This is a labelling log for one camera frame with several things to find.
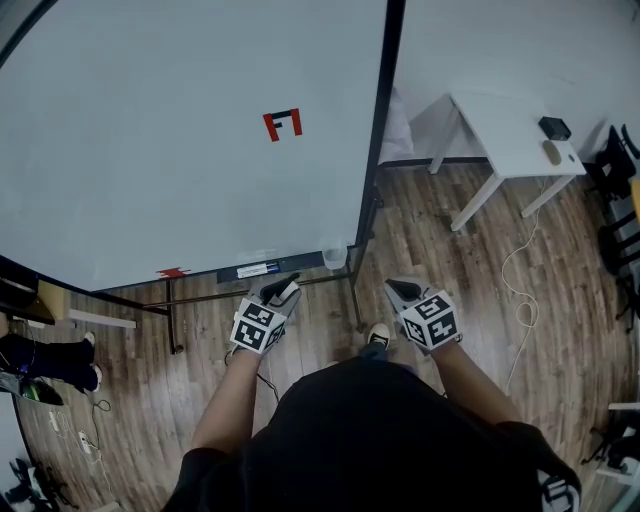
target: shoe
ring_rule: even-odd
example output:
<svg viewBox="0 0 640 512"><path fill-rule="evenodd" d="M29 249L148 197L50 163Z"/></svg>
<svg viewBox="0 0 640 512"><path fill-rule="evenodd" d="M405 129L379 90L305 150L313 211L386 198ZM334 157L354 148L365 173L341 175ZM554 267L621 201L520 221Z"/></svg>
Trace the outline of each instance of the shoe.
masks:
<svg viewBox="0 0 640 512"><path fill-rule="evenodd" d="M376 324L369 331L369 336L367 337L367 344L382 343L384 345L384 349L388 350L390 339L391 339L391 334L389 333L389 328L385 324Z"/></svg>
<svg viewBox="0 0 640 512"><path fill-rule="evenodd" d="M96 372L96 376L98 377L98 385L96 386L96 389L90 389L89 391L91 391L92 393L97 393L98 391L100 391L100 383L102 382L102 370L97 364L92 364L91 368L93 368L93 371Z"/></svg>
<svg viewBox="0 0 640 512"><path fill-rule="evenodd" d="M87 340L89 343L91 343L92 347L96 346L96 335L93 334L91 331L86 332L84 334L84 339Z"/></svg>

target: black chair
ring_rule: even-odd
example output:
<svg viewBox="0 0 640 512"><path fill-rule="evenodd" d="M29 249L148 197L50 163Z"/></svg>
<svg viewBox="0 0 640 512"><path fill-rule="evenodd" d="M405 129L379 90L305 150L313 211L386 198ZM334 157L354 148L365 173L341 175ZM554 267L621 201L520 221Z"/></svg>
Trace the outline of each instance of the black chair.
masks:
<svg viewBox="0 0 640 512"><path fill-rule="evenodd" d="M607 206L615 199L624 199L631 194L629 179L636 174L636 167L627 152L631 152L634 158L640 158L640 150L629 137L627 125L622 125L622 138L612 126L609 129L609 140L603 151L596 155L595 164L586 164L587 174L591 176L595 186L587 192L597 190L600 192L602 202ZM610 166L608 173L604 168Z"/></svg>

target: table leg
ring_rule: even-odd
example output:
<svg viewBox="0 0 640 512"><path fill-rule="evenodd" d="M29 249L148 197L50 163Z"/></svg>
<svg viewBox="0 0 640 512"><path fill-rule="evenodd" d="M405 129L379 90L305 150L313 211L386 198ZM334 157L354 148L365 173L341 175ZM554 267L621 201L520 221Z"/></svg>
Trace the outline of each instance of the table leg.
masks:
<svg viewBox="0 0 640 512"><path fill-rule="evenodd" d="M524 210L522 210L521 215L523 218L528 217L533 212L535 212L538 208L540 208L544 203L546 203L549 199L555 196L560 189L562 189L567 183L569 183L574 175L570 176L561 176L558 178L553 185L551 185L547 190L544 191L544 194L540 195L538 199L536 199L533 203L527 206Z"/></svg>
<svg viewBox="0 0 640 512"><path fill-rule="evenodd" d="M436 154L431 161L431 165L429 166L429 172L431 174L435 174L438 172L438 169L440 169L444 157L447 156L449 148L451 147L451 143L453 142L453 137L456 134L456 128L458 127L459 120L460 112L458 111L458 107L456 107L452 102L449 119L447 119L447 124L440 134L440 138L438 139L438 143L436 144Z"/></svg>
<svg viewBox="0 0 640 512"><path fill-rule="evenodd" d="M464 207L464 210L454 219L451 223L451 231L458 231L465 222L467 222L471 216L476 213L480 207L485 203L487 199L493 194L500 186L500 183L504 181L504 178L500 178L495 172L489 176L489 179L484 185L476 192L473 199L469 201L469 204Z"/></svg>

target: black shirt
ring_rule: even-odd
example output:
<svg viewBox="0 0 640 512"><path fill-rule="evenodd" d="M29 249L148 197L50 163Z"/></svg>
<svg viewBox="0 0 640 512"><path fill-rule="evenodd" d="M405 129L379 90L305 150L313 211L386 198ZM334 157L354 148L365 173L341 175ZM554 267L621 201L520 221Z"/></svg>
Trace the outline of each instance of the black shirt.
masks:
<svg viewBox="0 0 640 512"><path fill-rule="evenodd" d="M538 429L356 358L300 379L238 453L187 453L165 511L541 510L539 469L579 489Z"/></svg>

